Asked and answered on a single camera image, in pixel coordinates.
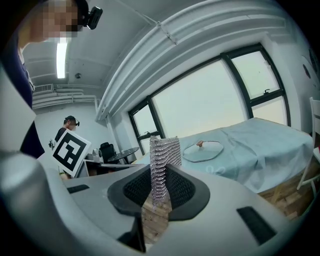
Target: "black rubber pad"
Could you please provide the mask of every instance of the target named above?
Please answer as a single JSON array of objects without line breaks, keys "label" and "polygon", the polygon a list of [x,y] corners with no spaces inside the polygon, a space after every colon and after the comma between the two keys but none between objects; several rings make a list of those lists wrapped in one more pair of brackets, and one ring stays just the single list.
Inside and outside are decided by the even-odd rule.
[{"label": "black rubber pad", "polygon": [[262,245],[276,234],[269,224],[251,206],[240,208],[236,211],[250,229],[259,245]]},{"label": "black rubber pad", "polygon": [[72,186],[67,188],[70,194],[76,193],[82,190],[86,190],[86,189],[89,189],[87,185],[78,185],[78,186]]}]

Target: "wooden floor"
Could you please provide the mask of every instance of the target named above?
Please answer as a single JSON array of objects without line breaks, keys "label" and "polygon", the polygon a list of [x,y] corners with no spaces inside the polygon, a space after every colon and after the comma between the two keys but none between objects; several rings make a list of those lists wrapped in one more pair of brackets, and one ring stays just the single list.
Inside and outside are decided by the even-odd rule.
[{"label": "wooden floor", "polygon": [[[312,178],[320,173],[320,165],[315,158],[312,159],[310,170],[307,175]],[[314,196],[310,184],[304,185],[297,191],[298,183],[302,173],[282,184],[280,194],[275,202],[275,206],[282,211],[290,220],[301,216],[312,202]],[[315,182],[318,191],[320,184]],[[275,188],[264,191],[259,195],[271,203]],[[144,241],[147,245],[157,242],[160,236],[165,232],[168,226],[168,213],[171,211],[169,195],[166,196],[163,203],[153,208],[151,195],[145,201],[142,208],[142,223],[144,232]]]}]

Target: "window frame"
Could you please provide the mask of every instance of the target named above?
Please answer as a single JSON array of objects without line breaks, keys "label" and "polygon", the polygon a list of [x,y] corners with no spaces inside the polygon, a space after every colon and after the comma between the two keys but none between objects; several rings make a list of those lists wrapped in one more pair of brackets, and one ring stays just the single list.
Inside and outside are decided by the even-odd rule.
[{"label": "window frame", "polygon": [[[243,55],[247,55],[247,54],[251,54],[254,52],[260,52],[262,54],[262,56],[264,57],[264,59],[268,62],[268,64],[271,67],[271,70],[275,76],[275,79],[279,85],[279,89],[272,91],[272,92],[268,92],[264,95],[261,95],[259,97],[250,99],[248,90],[246,88],[245,82],[242,80],[240,73],[238,72],[236,66],[234,65],[234,63],[232,62],[232,59],[236,58],[236,57],[240,57]],[[164,130],[162,128],[159,116],[157,114],[155,105],[153,103],[152,98],[161,93],[163,90],[165,90],[166,88],[168,88],[169,86],[173,85],[174,83],[176,83],[177,81],[181,80],[182,78],[190,75],[193,72],[196,72],[199,69],[202,69],[203,67],[214,63],[216,61],[220,61],[223,60],[227,67],[229,68],[230,73],[233,75],[235,82],[241,92],[242,95],[242,100],[244,103],[244,107],[246,109],[246,114],[247,114],[247,119],[251,119],[254,118],[254,114],[253,114],[253,110],[252,107],[255,107],[257,105],[260,105],[262,103],[271,101],[275,98],[278,97],[283,97],[284,100],[284,105],[285,105],[285,111],[286,111],[286,121],[287,121],[287,126],[291,126],[291,116],[290,116],[290,109],[289,109],[289,103],[288,103],[288,98],[287,98],[287,94],[286,94],[286,90],[284,87],[284,84],[282,82],[282,79],[280,77],[280,74],[273,62],[273,60],[271,59],[271,57],[269,56],[268,52],[266,51],[266,49],[263,47],[263,45],[261,43],[256,43],[253,45],[249,45],[249,46],[244,46],[241,48],[237,48],[231,51],[227,51],[227,52],[223,52],[221,54],[219,54],[216,57],[213,57],[211,59],[208,59],[190,69],[188,69],[187,71],[183,72],[182,74],[178,75],[177,77],[173,78],[172,80],[170,80],[169,82],[167,82],[166,84],[164,84],[163,86],[161,86],[159,89],[157,89],[156,91],[154,91],[152,94],[150,94],[149,96],[147,96],[143,101],[141,101],[138,105],[136,105],[132,110],[130,110],[129,116],[130,116],[130,121],[136,136],[136,139],[139,143],[140,149],[142,151],[142,154],[144,155],[145,152],[143,150],[142,144],[141,144],[141,140],[143,139],[147,139],[150,138],[150,136],[156,136],[156,135],[160,135],[160,137],[162,139],[165,138],[165,133]],[[133,115],[135,113],[137,113],[139,110],[141,110],[142,108],[144,108],[145,106],[149,106],[155,127],[157,128],[157,131],[143,135],[143,136],[139,136],[139,132],[137,129],[137,126],[135,124]]]}]

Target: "black chair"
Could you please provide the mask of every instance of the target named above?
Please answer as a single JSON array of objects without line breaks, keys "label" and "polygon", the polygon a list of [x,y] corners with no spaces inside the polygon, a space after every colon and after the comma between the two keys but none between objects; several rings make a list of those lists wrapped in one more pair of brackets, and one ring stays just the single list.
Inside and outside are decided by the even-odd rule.
[{"label": "black chair", "polygon": [[116,155],[113,144],[109,144],[108,142],[102,143],[99,149],[101,150],[103,162],[105,164],[119,164],[119,160],[108,162],[110,157]]}]

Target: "fluorescent light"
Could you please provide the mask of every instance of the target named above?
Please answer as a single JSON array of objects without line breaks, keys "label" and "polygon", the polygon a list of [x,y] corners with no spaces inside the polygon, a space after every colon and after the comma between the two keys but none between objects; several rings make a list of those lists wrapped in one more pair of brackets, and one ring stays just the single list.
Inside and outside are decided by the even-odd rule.
[{"label": "fluorescent light", "polygon": [[56,75],[58,78],[66,77],[67,43],[58,43],[56,46]]}]

